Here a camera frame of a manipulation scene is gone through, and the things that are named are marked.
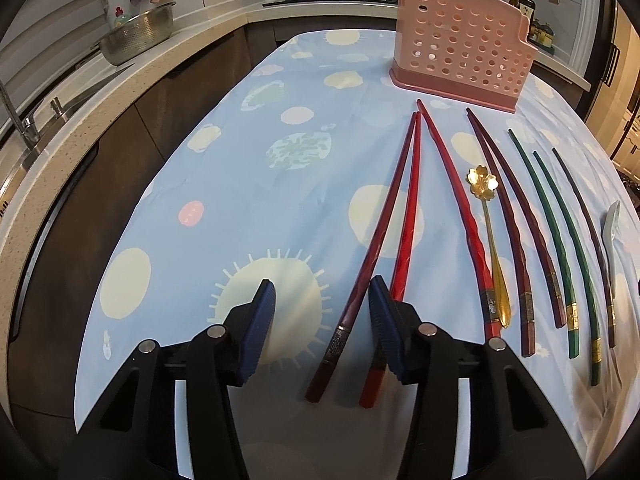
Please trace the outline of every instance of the pink dot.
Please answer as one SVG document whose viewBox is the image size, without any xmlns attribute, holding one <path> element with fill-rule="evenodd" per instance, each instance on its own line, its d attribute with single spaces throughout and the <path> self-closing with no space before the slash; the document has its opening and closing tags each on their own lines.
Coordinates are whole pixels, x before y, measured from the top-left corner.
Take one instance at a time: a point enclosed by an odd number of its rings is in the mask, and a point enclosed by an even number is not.
<svg viewBox="0 0 640 480">
<path fill-rule="evenodd" d="M 200 200 L 192 200 L 182 206 L 178 213 L 178 220 L 182 225 L 192 227 L 200 221 L 203 213 L 204 204 Z"/>
</svg>

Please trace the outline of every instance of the metal colander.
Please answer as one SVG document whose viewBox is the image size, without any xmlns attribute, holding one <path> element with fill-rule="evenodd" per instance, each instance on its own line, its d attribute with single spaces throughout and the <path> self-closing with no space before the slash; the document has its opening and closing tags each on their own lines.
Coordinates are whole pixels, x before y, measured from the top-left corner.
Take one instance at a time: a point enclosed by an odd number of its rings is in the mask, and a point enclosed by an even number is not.
<svg viewBox="0 0 640 480">
<path fill-rule="evenodd" d="M 103 36 L 98 44 L 104 58 L 118 66 L 169 38 L 174 30 L 174 5 L 170 2 L 143 12 Z"/>
</svg>

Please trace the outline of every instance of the pink basket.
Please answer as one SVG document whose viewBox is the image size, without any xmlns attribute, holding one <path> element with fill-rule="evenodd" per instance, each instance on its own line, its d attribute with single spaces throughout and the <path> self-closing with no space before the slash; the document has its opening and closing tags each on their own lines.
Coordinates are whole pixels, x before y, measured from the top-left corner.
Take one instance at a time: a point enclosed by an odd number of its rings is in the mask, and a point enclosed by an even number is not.
<svg viewBox="0 0 640 480">
<path fill-rule="evenodd" d="M 500 0 L 399 0 L 395 85 L 514 113 L 537 50 Z"/>
</svg>

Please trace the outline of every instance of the faucet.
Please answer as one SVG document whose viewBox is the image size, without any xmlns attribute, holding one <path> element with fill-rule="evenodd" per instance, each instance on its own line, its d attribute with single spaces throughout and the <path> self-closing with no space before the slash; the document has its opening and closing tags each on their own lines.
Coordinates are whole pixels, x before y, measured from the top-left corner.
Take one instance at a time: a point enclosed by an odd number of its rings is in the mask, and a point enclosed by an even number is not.
<svg viewBox="0 0 640 480">
<path fill-rule="evenodd" d="M 20 120 L 18 112 L 15 110 L 14 104 L 11 102 L 11 98 L 2 84 L 2 81 L 0 81 L 0 100 L 4 103 L 4 108 L 6 108 L 9 117 L 11 117 L 11 121 L 14 124 L 15 129 L 18 130 L 22 140 L 27 145 L 27 149 L 32 150 L 35 148 L 38 140 L 40 139 L 40 134 L 36 128 L 33 113 L 25 118 L 24 121 Z"/>
</svg>

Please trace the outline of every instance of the basket base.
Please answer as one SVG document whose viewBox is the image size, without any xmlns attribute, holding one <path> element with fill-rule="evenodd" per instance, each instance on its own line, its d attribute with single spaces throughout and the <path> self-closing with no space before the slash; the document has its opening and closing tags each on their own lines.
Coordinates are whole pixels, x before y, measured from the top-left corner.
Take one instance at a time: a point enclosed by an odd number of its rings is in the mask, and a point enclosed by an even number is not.
<svg viewBox="0 0 640 480">
<path fill-rule="evenodd" d="M 496 92 L 484 90 L 483 88 L 475 88 L 457 81 L 412 72 L 411 70 L 400 68 L 395 59 L 389 70 L 389 76 L 391 77 L 391 81 L 394 82 L 394 85 L 406 90 L 434 94 L 457 101 L 464 101 L 465 103 L 501 110 L 510 114 L 516 112 L 517 97 L 500 95 Z"/>
</svg>

